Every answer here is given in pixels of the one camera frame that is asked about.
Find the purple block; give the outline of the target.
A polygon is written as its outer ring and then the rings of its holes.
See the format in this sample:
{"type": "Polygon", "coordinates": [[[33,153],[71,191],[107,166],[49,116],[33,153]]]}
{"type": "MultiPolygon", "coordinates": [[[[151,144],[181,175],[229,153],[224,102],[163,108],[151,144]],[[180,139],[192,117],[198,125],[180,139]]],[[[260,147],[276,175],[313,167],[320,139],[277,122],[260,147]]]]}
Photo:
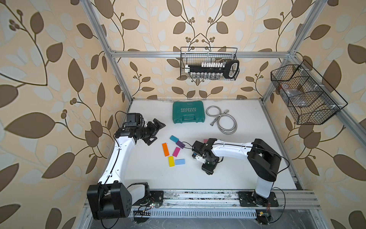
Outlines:
{"type": "Polygon", "coordinates": [[[180,147],[181,149],[184,149],[185,148],[185,144],[184,143],[182,143],[181,141],[177,141],[176,142],[176,145],[178,146],[178,147],[180,147]]]}

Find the light blue block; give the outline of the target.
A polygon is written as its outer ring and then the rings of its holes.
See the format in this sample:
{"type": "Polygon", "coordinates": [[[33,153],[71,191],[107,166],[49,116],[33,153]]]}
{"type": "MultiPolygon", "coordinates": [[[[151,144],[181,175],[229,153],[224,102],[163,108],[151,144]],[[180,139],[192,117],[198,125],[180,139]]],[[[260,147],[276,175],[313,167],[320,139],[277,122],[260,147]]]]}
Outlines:
{"type": "Polygon", "coordinates": [[[176,159],[176,160],[174,161],[174,164],[175,164],[176,166],[185,165],[185,159],[176,159]]]}

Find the magenta block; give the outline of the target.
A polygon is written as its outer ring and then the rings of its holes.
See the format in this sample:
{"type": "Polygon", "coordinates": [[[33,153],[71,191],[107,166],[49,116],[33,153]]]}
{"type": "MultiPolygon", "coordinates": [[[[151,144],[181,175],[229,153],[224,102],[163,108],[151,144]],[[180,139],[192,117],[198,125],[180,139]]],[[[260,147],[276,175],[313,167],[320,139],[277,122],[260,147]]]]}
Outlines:
{"type": "Polygon", "coordinates": [[[173,152],[173,156],[174,157],[178,157],[180,150],[181,149],[179,147],[176,147],[175,150],[174,150],[174,152],[173,152]]]}

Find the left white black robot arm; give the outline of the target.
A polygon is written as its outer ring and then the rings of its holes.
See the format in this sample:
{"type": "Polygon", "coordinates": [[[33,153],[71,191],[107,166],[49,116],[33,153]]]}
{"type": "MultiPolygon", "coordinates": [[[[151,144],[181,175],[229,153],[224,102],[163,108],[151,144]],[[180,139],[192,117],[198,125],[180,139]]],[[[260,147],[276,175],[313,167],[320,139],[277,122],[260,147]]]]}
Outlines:
{"type": "Polygon", "coordinates": [[[150,205],[153,198],[148,183],[124,185],[129,157],[138,140],[150,146],[165,124],[154,119],[145,123],[139,113],[128,114],[127,121],[114,134],[113,152],[104,173],[87,190],[87,199],[95,220],[126,218],[134,204],[150,205]]]}

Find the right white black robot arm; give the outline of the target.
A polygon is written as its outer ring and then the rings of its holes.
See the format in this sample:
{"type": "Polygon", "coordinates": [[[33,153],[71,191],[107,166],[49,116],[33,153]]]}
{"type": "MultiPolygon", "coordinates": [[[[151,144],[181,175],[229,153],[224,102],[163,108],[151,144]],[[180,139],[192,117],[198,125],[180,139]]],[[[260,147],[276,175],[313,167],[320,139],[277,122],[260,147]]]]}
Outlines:
{"type": "Polygon", "coordinates": [[[195,141],[192,151],[192,157],[202,162],[202,171],[208,175],[214,173],[220,158],[248,160],[258,176],[253,198],[260,200],[268,200],[282,161],[282,157],[259,138],[249,143],[210,138],[205,143],[195,141]]]}

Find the orange long block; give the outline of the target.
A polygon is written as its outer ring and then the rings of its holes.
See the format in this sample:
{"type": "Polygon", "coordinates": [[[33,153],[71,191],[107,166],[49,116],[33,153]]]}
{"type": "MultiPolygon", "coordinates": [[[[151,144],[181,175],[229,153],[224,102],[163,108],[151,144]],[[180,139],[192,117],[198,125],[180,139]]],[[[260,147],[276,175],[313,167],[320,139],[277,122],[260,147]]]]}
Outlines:
{"type": "Polygon", "coordinates": [[[162,147],[163,147],[164,156],[169,156],[170,153],[169,153],[167,144],[166,143],[163,143],[162,144],[162,147]]]}

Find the teal block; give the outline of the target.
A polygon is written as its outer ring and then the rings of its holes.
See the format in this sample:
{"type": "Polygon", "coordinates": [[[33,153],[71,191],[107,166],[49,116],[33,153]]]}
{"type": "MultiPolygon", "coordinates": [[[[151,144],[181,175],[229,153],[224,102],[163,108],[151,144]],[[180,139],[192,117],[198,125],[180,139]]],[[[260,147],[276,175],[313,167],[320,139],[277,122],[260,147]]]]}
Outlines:
{"type": "Polygon", "coordinates": [[[179,141],[179,139],[177,137],[175,137],[174,135],[170,136],[170,140],[172,140],[175,143],[177,143],[179,141]]]}

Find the green plastic tool case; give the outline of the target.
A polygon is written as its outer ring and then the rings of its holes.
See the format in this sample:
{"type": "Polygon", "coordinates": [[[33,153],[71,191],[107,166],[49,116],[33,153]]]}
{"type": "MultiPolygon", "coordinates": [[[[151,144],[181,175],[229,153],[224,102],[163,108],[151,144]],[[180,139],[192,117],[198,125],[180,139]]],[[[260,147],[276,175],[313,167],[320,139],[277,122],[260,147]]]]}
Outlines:
{"type": "Polygon", "coordinates": [[[173,122],[182,123],[204,123],[205,110],[202,101],[174,102],[173,122]]]}

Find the yellow block lower left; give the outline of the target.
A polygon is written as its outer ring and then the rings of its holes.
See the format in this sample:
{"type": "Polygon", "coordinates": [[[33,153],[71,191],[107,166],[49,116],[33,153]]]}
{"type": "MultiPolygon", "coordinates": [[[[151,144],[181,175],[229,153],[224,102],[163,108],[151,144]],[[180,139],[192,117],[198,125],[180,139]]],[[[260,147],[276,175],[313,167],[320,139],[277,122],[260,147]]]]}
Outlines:
{"type": "Polygon", "coordinates": [[[168,157],[168,163],[169,163],[169,167],[174,167],[175,166],[173,156],[168,157]]]}

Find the black white socket set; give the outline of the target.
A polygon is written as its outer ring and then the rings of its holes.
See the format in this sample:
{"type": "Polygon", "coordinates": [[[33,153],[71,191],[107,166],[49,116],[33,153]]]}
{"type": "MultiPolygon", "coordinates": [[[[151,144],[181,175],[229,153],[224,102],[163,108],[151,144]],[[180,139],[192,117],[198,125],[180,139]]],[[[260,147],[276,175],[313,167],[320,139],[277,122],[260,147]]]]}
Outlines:
{"type": "Polygon", "coordinates": [[[192,79],[234,81],[240,72],[239,64],[238,60],[202,62],[200,65],[185,65],[183,73],[192,79]]]}

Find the clear plastic bag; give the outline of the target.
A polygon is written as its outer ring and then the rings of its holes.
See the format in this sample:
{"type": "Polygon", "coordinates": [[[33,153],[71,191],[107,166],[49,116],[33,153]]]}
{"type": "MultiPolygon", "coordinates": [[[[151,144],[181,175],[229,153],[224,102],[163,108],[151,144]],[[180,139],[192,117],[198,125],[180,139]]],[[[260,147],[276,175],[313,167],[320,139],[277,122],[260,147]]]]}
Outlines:
{"type": "Polygon", "coordinates": [[[307,107],[308,103],[305,94],[298,89],[290,88],[288,84],[281,84],[281,89],[285,95],[284,101],[288,106],[307,107]]]}

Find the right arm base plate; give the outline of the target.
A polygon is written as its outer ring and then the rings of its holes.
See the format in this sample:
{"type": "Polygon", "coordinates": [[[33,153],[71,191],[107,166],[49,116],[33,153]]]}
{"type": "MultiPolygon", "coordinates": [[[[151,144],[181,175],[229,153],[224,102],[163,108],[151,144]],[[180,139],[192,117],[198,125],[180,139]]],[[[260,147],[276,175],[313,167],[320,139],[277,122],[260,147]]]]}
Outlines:
{"type": "Polygon", "coordinates": [[[239,191],[238,198],[241,207],[278,207],[274,192],[270,192],[269,197],[264,198],[257,194],[255,191],[239,191]]]}

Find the aluminium front rail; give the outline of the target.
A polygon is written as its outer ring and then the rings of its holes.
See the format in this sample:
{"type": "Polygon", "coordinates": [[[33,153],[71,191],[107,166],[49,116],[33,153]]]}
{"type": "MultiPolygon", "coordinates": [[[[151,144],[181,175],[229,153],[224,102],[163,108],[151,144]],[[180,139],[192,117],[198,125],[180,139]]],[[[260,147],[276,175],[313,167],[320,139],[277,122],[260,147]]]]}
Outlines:
{"type": "MultiPolygon", "coordinates": [[[[240,190],[193,190],[163,189],[163,196],[155,196],[154,204],[158,209],[267,209],[267,205],[259,207],[244,202],[240,190]]],[[[277,205],[270,205],[271,210],[319,210],[317,197],[312,191],[305,190],[273,190],[277,205]]]]}

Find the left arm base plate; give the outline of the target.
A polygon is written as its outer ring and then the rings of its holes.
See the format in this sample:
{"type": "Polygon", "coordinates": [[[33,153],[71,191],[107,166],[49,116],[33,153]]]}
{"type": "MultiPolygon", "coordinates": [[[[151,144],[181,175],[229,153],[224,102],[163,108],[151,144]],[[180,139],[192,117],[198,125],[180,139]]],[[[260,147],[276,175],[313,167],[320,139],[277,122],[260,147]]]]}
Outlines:
{"type": "Polygon", "coordinates": [[[142,199],[136,200],[132,206],[145,206],[159,208],[164,201],[164,192],[162,190],[152,190],[142,199]]]}

